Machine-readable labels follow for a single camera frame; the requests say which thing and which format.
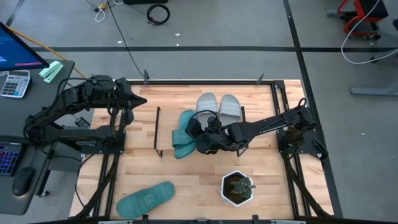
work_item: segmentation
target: pair of white slippers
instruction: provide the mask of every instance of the pair of white slippers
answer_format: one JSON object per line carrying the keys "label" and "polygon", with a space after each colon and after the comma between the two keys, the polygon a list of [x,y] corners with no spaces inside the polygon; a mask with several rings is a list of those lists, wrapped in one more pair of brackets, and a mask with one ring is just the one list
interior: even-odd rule
{"label": "pair of white slippers", "polygon": [[[225,94],[220,101],[220,110],[218,109],[217,99],[213,93],[205,93],[197,101],[197,112],[211,110],[215,112],[223,126],[240,122],[242,117],[241,104],[235,96]],[[213,113],[204,112],[197,115],[197,119],[202,129],[208,126],[207,120]]]}

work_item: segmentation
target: concrete floor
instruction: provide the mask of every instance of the concrete floor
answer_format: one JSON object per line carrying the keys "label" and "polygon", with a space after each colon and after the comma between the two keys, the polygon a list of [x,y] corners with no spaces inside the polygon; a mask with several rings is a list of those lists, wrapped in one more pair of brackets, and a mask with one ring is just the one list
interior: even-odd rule
{"label": "concrete floor", "polygon": [[[1,22],[8,20],[17,2],[0,2]],[[390,16],[380,22],[383,38],[373,46],[367,40],[353,38],[347,47],[398,46],[398,32],[392,28],[392,20],[398,17],[398,2],[384,2]],[[326,16],[327,9],[336,8],[340,0],[289,0],[289,3],[301,47],[340,47],[345,38],[344,23]],[[147,24],[146,18],[129,6],[113,7],[128,46],[149,47],[132,54],[140,69],[147,69],[151,78],[258,78],[262,73],[264,79],[302,78],[296,53],[281,50],[294,49],[283,1],[170,0],[167,6],[172,15],[163,26]],[[135,7],[145,11],[149,6]],[[106,10],[106,19],[101,23],[95,22],[94,17],[95,13],[83,0],[25,0],[11,26],[50,47],[72,47],[63,49],[61,54],[74,60],[87,75],[141,78],[123,44],[118,43],[121,36],[110,11]],[[267,48],[150,51],[150,47],[177,44],[276,48],[273,51]],[[82,52],[79,47],[119,48]],[[56,58],[47,52],[39,54]],[[355,61],[373,55],[347,54]],[[304,52],[303,57],[344,217],[398,222],[397,100],[349,94],[353,86],[386,86],[398,81],[398,58],[352,65],[340,53]],[[92,116],[87,112],[81,114],[88,119]],[[65,117],[59,122],[73,124],[74,121]],[[46,187],[52,193],[49,197],[35,197],[24,216],[0,215],[0,219],[5,223],[31,223],[66,218],[75,181],[75,173],[54,172]]]}

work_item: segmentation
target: monitor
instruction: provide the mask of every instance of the monitor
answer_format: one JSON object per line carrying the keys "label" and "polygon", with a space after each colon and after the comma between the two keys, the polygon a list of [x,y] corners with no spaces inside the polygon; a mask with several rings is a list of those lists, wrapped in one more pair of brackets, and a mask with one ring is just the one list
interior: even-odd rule
{"label": "monitor", "polygon": [[0,22],[0,71],[46,68],[49,64]]}

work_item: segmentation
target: wooden table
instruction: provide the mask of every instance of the wooden table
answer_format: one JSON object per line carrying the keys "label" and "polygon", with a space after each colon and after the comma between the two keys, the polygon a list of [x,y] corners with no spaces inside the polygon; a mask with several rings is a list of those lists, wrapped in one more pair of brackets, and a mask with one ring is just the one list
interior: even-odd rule
{"label": "wooden table", "polygon": [[[304,96],[301,82],[284,81],[289,105],[294,107]],[[125,151],[119,160],[111,218],[121,218],[115,209],[121,198],[166,180],[174,184],[175,195],[148,213],[151,220],[242,220],[251,219],[252,215],[259,215],[260,219],[293,218],[284,162],[278,152],[275,132],[256,137],[241,157],[233,152],[219,151],[215,155],[204,155],[195,151],[177,160],[172,147],[171,133],[178,126],[180,113],[195,110],[197,99],[206,92],[214,93],[218,103],[224,94],[235,95],[245,107],[249,122],[274,116],[269,85],[135,85],[132,90],[148,102],[134,109],[134,121],[126,127]],[[153,150],[158,106],[161,111],[157,148],[163,150],[163,158]],[[95,110],[91,128],[107,124],[109,115],[106,109]],[[85,203],[97,188],[102,157],[93,156],[81,169],[77,186]],[[308,190],[325,211],[333,213],[321,162],[306,154],[300,155],[300,158]],[[221,177],[234,170],[250,176],[257,185],[254,199],[239,208],[225,204],[219,193]],[[105,190],[100,215],[104,212],[107,193]],[[300,214],[303,215],[299,193],[297,199]],[[81,205],[75,195],[70,215],[80,210]]]}

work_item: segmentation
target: succulent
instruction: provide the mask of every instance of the succulent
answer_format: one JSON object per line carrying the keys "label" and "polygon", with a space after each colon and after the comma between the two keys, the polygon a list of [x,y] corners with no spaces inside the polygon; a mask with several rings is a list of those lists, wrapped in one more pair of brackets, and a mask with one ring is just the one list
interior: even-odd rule
{"label": "succulent", "polygon": [[251,185],[249,177],[244,177],[239,182],[232,181],[230,184],[234,186],[231,193],[238,194],[242,198],[249,198],[252,193],[251,189],[256,188],[255,185]]}

